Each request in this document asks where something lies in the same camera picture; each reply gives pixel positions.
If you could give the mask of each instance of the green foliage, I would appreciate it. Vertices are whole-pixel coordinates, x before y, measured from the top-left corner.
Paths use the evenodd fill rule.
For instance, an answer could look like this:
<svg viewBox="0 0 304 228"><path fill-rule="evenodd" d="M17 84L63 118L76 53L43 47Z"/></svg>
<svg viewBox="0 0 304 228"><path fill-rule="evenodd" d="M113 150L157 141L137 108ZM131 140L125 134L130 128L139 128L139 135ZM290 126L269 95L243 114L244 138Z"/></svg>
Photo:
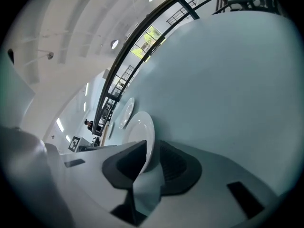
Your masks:
<svg viewBox="0 0 304 228"><path fill-rule="evenodd" d="M152 37L151 36L149 36L148 34L144 34L144 40L147 42L147 43L149 43L149 44L151 44L151 39L152 39Z"/></svg>
<svg viewBox="0 0 304 228"><path fill-rule="evenodd" d="M140 48L137 48L137 49L134 48L131 52L133 52L139 58L143 58L142 51L143 50L141 50Z"/></svg>
<svg viewBox="0 0 304 228"><path fill-rule="evenodd" d="M153 26L150 26L148 33L156 40L161 36Z"/></svg>

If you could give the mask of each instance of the glass window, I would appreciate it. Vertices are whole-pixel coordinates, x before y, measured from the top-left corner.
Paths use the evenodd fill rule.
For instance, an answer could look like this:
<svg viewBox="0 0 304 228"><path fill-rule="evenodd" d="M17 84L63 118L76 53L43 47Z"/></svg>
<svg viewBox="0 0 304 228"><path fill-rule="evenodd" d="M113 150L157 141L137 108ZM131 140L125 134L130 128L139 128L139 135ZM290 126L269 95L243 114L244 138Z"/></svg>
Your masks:
<svg viewBox="0 0 304 228"><path fill-rule="evenodd" d="M113 83L112 83L112 84L117 85L119 79L120 79L120 77L116 75L115 78L114 78L114 80L113 80Z"/></svg>
<svg viewBox="0 0 304 228"><path fill-rule="evenodd" d="M131 50L140 59L148 52L151 46L162 34L153 26L150 26L146 32L138 39L133 49Z"/></svg>

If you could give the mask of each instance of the handrail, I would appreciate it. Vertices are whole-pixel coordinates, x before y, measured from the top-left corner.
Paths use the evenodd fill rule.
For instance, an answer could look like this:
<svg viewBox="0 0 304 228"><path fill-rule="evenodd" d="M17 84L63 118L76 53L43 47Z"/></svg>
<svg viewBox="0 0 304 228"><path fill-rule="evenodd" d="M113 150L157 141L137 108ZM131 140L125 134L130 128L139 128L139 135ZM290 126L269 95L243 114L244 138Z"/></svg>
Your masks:
<svg viewBox="0 0 304 228"><path fill-rule="evenodd" d="M194 1L195 1L195 0L191 0L191 1L189 1L188 3L189 3L189 4L193 3L193 4L196 6L197 3L195 3ZM176 18L174 17L175 15L177 15L177 14L182 14L182 15L184 15L184 13L183 13L182 10L185 10L185 8L182 7L181 9L177 10L177 12L175 12L170 18L168 18L166 22L167 22L168 24L170 24L170 26L173 25L173 24L177 21ZM171 19L174 19L174 20L175 20L175 21L173 21L173 24L171 24L171 23L169 22L169 20L171 20Z"/></svg>
<svg viewBox="0 0 304 228"><path fill-rule="evenodd" d="M205 5L206 3L210 2L212 0L205 0L204 2L202 2L201 4L197 5L194 8L191 8L190 11L187 11L186 14L184 14L182 17L180 17L173 25L171 25L156 41L155 43L150 47L150 49L146 52L146 54L141 58L140 62L137 64L137 66L134 68L134 71L131 73L131 75L129 76L129 79L126 81L126 83L124 84L124 86L122 87L119 95L117 96L117 99L119 101L122 93L124 92L124 90L126 89L126 87L128 86L131 78L134 76L134 74L136 73L136 71L138 70L138 68L140 67L140 65L146 61L148 59L148 57L154 52L154 50L163 42L163 40L165 39L165 36L174 28L176 27L181 21L183 21L187 16L189 16L190 14L194 14L194 19L199 18L197 16L197 14L195 13L195 10L199 9L201 6ZM246 4L248 2L251 2L249 0L232 0L229 1L224 7L218 9L215 13L213 14L217 14L220 13L221 11L223 11L224 9L226 9L227 7L230 7L231 4L234 3L239 3L239 4ZM121 64L123 63L124 59L126 58L127 54L131 51L133 45L136 43L136 41L139 39L139 37L146 31L146 29L165 11L167 10L169 7L171 7L173 4L175 4L176 2L179 2L183 5L183 3L185 3L185 0L166 0L165 2L163 2L160 6L158 6L155 10L153 10L135 29L135 31L131 34L131 36L128 38L128 40L126 41L126 43L124 44L123 48L121 49L121 51L119 52L117 58L115 59L111 70L108 74L108 77L105 81L104 87L102 89L100 98L99 98L99 102L98 102L98 106L97 106L97 111L96 111L96 115L95 115L95 119L94 119L94 124L93 124L93 129L92 129L92 133L95 134L96 133L96 127L98 125L99 122L99 118L100 118L100 114L101 112L101 107L103 104L103 101L105 100L107 94L108 94L108 90L110 88L110 85L112 84L112 81L116 75L116 73L118 72L118 69L120 68ZM114 109L116 106L117 101L114 103L113 107L111 108Z"/></svg>

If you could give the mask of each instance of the white plate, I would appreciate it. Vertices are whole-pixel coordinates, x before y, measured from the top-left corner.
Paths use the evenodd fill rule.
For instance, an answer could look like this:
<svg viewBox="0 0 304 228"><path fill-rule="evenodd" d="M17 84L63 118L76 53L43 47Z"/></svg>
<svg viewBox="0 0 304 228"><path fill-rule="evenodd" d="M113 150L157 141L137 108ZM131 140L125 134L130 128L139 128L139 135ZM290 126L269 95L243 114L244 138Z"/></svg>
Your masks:
<svg viewBox="0 0 304 228"><path fill-rule="evenodd" d="M152 118L146 112L139 112L132 117L126 127L122 144L141 140L147 141L147 156L140 174L146 170L150 162L155 142L154 124Z"/></svg>
<svg viewBox="0 0 304 228"><path fill-rule="evenodd" d="M123 115L119 122L119 127L118 127L119 129L123 129L123 127L127 124L128 120L132 114L134 104L135 104L135 100L133 97L128 100L127 104L125 104L125 106L122 110Z"/></svg>
<svg viewBox="0 0 304 228"><path fill-rule="evenodd" d="M114 127L114 121L111 122L110 125L109 125L108 139L110 139L110 137L111 137L111 133L112 133L113 127Z"/></svg>

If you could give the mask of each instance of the black railing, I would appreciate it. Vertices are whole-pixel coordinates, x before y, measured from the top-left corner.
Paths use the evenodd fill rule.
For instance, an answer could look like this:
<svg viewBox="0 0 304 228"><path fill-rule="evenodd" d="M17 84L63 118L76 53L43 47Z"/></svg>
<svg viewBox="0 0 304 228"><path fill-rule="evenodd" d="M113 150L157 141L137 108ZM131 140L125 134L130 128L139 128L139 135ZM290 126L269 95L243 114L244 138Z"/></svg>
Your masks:
<svg viewBox="0 0 304 228"><path fill-rule="evenodd" d="M134 77L134 74L138 70L138 68L142 65L143 62L145 62L150 55L160 46L160 44L163 42L165 39L165 36L172 30L174 29L180 22L182 22L185 18L187 18L189 15L192 16L192 18L199 19L199 16L195 12L197 9L200 7L204 6L208 2L212 0L205 0L201 4L198 4L196 7L192 8L185 0L166 0L163 2L160 6L158 6L155 10L153 10L134 30L134 32L129 36L128 40L124 44L123 48L119 52L117 58L115 59L111 70L108 74L108 77L105 81L104 87L102 89L98 106L97 106L97 111L94 119L94 124L93 124L93 129L92 129L92 134L95 135L101 135L103 132L107 121L110 119L113 110L116 107L117 102L119 102L124 90L128 86L130 80ZM140 38L140 36L147 30L147 28L162 14L164 13L169 7L171 7L175 3L180 3L184 9L187 11L183 16L181 16L174 24L172 24L157 40L156 42L150 47L150 49L146 52L146 54L142 57L140 62L137 64L137 66L134 68L133 72L129 76L128 80L120 90L120 93L118 95L111 95L108 93L110 86L118 72L118 69L120 68L121 64L123 63L124 59L130 53L132 50L133 46L136 44L137 40ZM222 11L225 11L228 7L231 8L232 4L239 4L241 6L240 10L255 10L255 11L266 11L266 12L272 12L272 13L277 13L278 9L276 7L277 1L276 0L266 0L266 4L264 6L256 7L254 5L253 0L223 0L224 6L222 6L220 9L215 11L213 14L218 14L221 13ZM105 108L103 108L103 105L105 102L105 98L108 97L107 102L109 99L112 100L111 108L108 111L105 111ZM101 132L97 132L96 128L99 123L99 120L101 116L105 116L104 124L102 126Z"/></svg>
<svg viewBox="0 0 304 228"><path fill-rule="evenodd" d="M188 2L188 4L194 8L198 3L198 0L191 0L190 2ZM168 20L167 23L170 25L173 25L181 16L183 16L184 14L186 14L187 11L185 10L184 7L182 7L180 10L178 10L175 14L173 14Z"/></svg>

